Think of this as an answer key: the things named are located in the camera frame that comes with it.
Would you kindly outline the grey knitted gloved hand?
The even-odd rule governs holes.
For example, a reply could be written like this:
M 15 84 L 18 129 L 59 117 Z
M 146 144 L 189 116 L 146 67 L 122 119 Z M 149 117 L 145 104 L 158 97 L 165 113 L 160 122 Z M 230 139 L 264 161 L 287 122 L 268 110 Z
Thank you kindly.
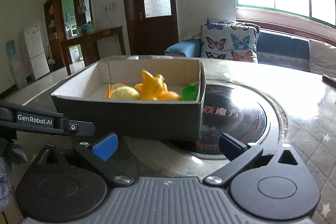
M 11 143 L 1 156 L 1 211 L 4 211 L 9 204 L 10 179 L 14 166 L 25 162 L 27 162 L 27 156 L 19 144 Z

